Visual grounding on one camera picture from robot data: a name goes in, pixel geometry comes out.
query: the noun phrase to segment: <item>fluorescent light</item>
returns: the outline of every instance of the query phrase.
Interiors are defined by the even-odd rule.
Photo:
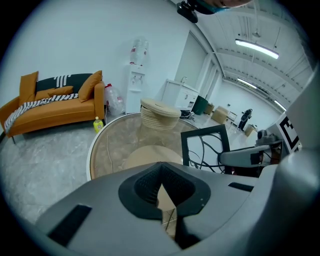
[[[277,104],[280,108],[282,108],[284,111],[287,111],[278,101],[274,101],[275,104]]]
[[[256,51],[259,51],[261,53],[264,53],[266,55],[269,55],[270,57],[275,58],[276,60],[279,58],[279,54],[278,53],[276,53],[275,51],[270,50],[268,48],[265,48],[265,47],[263,47],[263,46],[261,46],[259,44],[256,44],[256,43],[253,43],[253,42],[244,41],[244,40],[240,40],[240,39],[236,39],[235,43],[238,46],[248,47],[248,48],[254,49]]]
[[[240,81],[240,82],[242,82],[242,83],[246,84],[247,86],[251,86],[251,87],[253,87],[254,89],[257,89],[257,87],[256,87],[256,86],[254,86],[254,85],[252,85],[251,83],[248,83],[248,82],[246,82],[246,81],[244,81],[244,80],[242,80],[242,79],[240,79],[240,78],[238,78],[238,81]]]

